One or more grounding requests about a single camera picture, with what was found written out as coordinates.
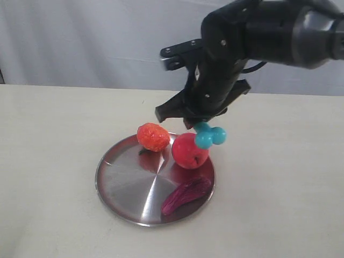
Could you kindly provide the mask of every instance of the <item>round metal tray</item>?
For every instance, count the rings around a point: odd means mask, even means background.
[[[103,204],[121,218],[141,225],[158,226],[173,223],[198,211],[214,190],[214,167],[211,160],[198,169],[178,166],[171,147],[176,134],[170,133],[169,146],[162,152],[143,152],[136,135],[110,148],[101,159],[96,173],[96,189]],[[161,214],[164,200],[178,185],[194,177],[205,176],[212,182],[204,197],[179,207],[173,214]]]

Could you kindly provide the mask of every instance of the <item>table surface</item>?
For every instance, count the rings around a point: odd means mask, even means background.
[[[0,257],[344,256],[344,97],[242,96],[211,121],[228,140],[201,213],[143,228],[107,212],[99,160],[173,94],[0,86]]]

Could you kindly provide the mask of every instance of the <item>teal toy bone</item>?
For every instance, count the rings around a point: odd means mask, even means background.
[[[213,144],[220,145],[226,141],[227,133],[221,127],[211,128],[206,122],[196,124],[195,144],[198,148],[209,149]]]

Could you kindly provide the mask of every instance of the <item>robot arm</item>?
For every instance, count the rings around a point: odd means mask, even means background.
[[[189,76],[156,108],[159,122],[180,117],[189,129],[224,114],[250,90],[239,75],[266,62],[314,69],[344,60],[344,15],[329,0],[236,0],[207,15],[201,35],[160,52],[167,70],[185,66]],[[249,59],[262,62],[244,69]]]

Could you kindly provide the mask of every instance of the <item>white curtain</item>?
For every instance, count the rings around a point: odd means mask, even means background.
[[[180,90],[160,49],[199,38],[207,13],[230,0],[0,0],[6,83]],[[344,10],[344,0],[336,0]],[[344,95],[344,62],[308,71],[269,64],[252,92]]]

